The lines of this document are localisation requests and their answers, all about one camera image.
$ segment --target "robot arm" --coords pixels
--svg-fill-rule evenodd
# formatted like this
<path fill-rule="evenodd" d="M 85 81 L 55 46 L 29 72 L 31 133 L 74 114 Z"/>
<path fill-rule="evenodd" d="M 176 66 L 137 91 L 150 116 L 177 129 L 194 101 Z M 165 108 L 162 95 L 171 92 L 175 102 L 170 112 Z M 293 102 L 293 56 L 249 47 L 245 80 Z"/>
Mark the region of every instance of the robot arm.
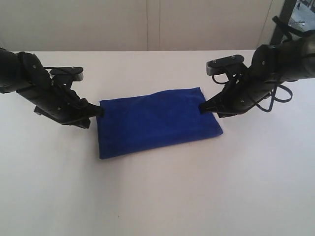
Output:
<path fill-rule="evenodd" d="M 315 32 L 300 32 L 274 18 L 287 40 L 279 46 L 260 46 L 254 53 L 252 65 L 247 68 L 241 55 L 213 60 L 207 63 L 207 74 L 218 84 L 225 84 L 222 92 L 209 101 L 200 104 L 201 113 L 218 113 L 220 118 L 244 114 L 254 106 L 265 112 L 272 110 L 274 101 L 289 102 L 293 93 L 283 82 L 315 77 Z M 292 40 L 289 32 L 300 36 Z M 228 81 L 219 83 L 214 76 L 226 74 Z M 291 98 L 276 98 L 277 89 L 284 89 Z M 259 105 L 262 100 L 271 97 L 268 109 Z"/>
<path fill-rule="evenodd" d="M 52 69 L 53 77 L 46 69 Z M 37 114 L 60 124 L 89 128 L 89 118 L 102 116 L 104 110 L 70 89 L 73 81 L 83 79 L 82 72 L 81 67 L 43 67 L 33 54 L 0 49 L 0 93 L 15 91 L 36 105 Z"/>

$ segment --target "white tabletop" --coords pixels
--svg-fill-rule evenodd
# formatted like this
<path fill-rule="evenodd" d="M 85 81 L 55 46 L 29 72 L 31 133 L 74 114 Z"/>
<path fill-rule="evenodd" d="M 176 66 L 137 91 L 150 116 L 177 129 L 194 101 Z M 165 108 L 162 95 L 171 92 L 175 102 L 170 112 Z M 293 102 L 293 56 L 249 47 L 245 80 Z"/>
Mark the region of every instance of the white tabletop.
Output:
<path fill-rule="evenodd" d="M 194 87 L 209 99 L 222 87 L 206 62 L 242 54 L 249 65 L 253 51 L 36 54 L 82 66 L 73 88 L 98 104 Z M 0 94 L 0 235 L 315 235 L 315 80 L 288 86 L 292 102 L 219 119 L 218 138 L 105 161 L 95 118 L 88 130 L 61 126 Z"/>

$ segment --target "blue cloth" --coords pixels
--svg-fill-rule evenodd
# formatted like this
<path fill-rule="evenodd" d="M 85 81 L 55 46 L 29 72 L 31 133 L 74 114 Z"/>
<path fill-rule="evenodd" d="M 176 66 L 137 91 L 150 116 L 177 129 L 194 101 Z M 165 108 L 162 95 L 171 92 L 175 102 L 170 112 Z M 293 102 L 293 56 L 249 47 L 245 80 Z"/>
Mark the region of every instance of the blue cloth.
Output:
<path fill-rule="evenodd" d="M 167 90 L 152 95 L 104 100 L 97 117 L 101 159 L 219 136 L 212 113 L 198 109 L 200 88 Z"/>

